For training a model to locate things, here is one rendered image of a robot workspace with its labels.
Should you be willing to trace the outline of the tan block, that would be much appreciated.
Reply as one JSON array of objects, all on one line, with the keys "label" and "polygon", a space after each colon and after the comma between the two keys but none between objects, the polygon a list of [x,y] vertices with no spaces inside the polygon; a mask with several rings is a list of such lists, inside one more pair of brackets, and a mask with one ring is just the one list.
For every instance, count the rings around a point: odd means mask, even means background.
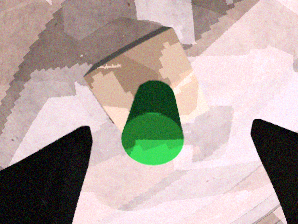
[{"label": "tan block", "polygon": [[173,89],[181,124],[210,111],[172,27],[157,28],[106,56],[86,71],[84,80],[121,133],[138,88],[152,80]]}]

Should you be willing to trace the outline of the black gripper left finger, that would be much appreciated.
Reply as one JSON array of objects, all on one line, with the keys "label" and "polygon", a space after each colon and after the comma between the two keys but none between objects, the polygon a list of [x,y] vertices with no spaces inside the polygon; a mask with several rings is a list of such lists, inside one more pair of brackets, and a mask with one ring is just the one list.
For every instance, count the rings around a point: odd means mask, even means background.
[{"label": "black gripper left finger", "polygon": [[89,167],[89,125],[0,171],[0,224],[72,224]]}]

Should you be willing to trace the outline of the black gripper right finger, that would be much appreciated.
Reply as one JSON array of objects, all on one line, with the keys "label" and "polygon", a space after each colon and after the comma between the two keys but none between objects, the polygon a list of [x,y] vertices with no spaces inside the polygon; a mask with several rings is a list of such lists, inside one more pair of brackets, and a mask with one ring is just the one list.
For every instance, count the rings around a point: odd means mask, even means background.
[{"label": "black gripper right finger", "polygon": [[298,224],[298,133],[255,119],[250,135],[287,224]]}]

